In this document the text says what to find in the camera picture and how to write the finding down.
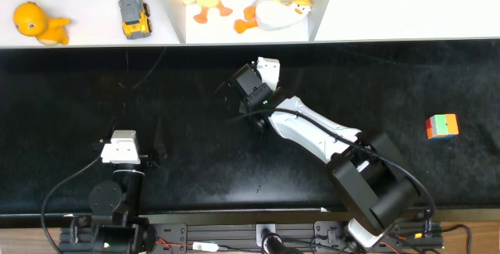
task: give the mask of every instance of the wooden floor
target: wooden floor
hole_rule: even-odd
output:
[[[442,227],[452,227],[457,223],[443,223]],[[466,222],[473,234],[473,254],[498,254],[500,253],[500,222]],[[56,240],[59,239],[59,229],[49,229]],[[466,232],[458,229],[443,234],[445,249],[439,250],[441,254],[465,254]],[[41,229],[0,229],[0,254],[27,254],[55,253]]]

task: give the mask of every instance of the colorful cube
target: colorful cube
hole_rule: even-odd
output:
[[[459,125],[453,113],[436,114],[425,121],[425,126],[429,139],[450,138],[459,134]]]

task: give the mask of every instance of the white duck plush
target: white duck plush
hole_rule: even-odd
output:
[[[310,0],[257,0],[255,5],[245,8],[245,20],[237,20],[234,29],[239,34],[247,29],[280,30],[303,21],[311,12]]]

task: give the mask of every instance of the yellow toy truck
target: yellow toy truck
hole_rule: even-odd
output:
[[[123,33],[127,39],[146,38],[151,35],[148,4],[142,0],[120,0],[118,5],[122,13]]]

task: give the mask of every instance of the black table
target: black table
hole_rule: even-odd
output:
[[[94,144],[113,116],[144,150],[162,117],[169,158],[146,172],[144,214],[343,210],[306,150],[246,122],[224,123],[238,114],[238,98],[228,88],[212,93],[257,56],[279,59],[280,85],[318,113],[386,131],[438,208],[500,203],[500,41],[172,47],[132,91],[162,50],[0,52],[0,214],[39,213],[52,186],[99,154]],[[425,119],[437,113],[455,113],[460,135],[427,140]],[[88,192],[112,172],[97,165],[62,186],[48,212],[87,211]]]

